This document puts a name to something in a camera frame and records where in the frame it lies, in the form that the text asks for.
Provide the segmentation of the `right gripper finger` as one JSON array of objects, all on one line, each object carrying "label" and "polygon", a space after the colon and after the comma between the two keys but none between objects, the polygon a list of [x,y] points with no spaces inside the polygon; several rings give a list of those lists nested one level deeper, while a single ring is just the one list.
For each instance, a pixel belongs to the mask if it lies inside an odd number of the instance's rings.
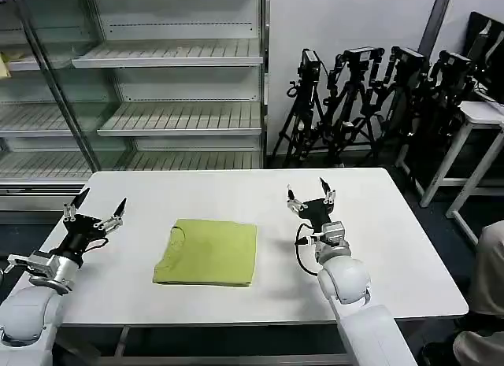
[{"label": "right gripper finger", "polygon": [[306,204],[295,197],[290,184],[287,185],[287,207],[297,216],[307,208]]},{"label": "right gripper finger", "polygon": [[334,200],[335,200],[335,190],[333,190],[329,186],[329,184],[325,180],[323,180],[322,178],[320,178],[320,182],[321,182],[321,186],[324,191],[324,194],[325,194],[323,203],[325,205],[333,205]]}]

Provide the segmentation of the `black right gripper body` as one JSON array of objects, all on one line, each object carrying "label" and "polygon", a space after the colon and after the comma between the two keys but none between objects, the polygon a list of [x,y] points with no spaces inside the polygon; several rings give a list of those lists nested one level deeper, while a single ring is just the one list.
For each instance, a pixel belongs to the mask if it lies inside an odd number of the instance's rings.
[{"label": "black right gripper body", "polygon": [[323,198],[318,198],[304,202],[298,211],[298,216],[308,220],[314,230],[320,230],[323,224],[331,222],[330,214],[333,209],[333,203],[325,203]]}]

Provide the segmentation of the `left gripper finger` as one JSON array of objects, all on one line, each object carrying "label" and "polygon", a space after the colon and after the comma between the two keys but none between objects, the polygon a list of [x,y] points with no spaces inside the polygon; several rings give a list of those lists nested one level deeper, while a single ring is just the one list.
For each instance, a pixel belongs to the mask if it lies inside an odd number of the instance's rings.
[{"label": "left gripper finger", "polygon": [[124,215],[126,202],[127,198],[124,198],[117,206],[113,215],[107,220],[102,220],[94,224],[94,228],[97,228],[100,231],[114,231],[115,229],[120,227],[123,223],[122,216]]},{"label": "left gripper finger", "polygon": [[64,222],[76,221],[77,209],[83,204],[89,191],[90,191],[89,188],[83,190],[82,192],[78,193],[78,195],[76,195],[69,204],[63,205]]}]

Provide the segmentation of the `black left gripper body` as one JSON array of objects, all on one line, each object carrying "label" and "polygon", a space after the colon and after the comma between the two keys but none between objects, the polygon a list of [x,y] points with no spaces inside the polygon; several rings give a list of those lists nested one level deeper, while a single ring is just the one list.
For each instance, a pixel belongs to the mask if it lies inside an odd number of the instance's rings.
[{"label": "black left gripper body", "polygon": [[74,221],[64,221],[67,234],[57,247],[57,255],[75,262],[78,268],[81,268],[83,255],[89,251],[87,247],[90,243],[102,240],[101,244],[90,248],[94,250],[102,248],[109,242],[106,231],[100,228],[101,222],[98,218],[82,214],[76,214]]}]

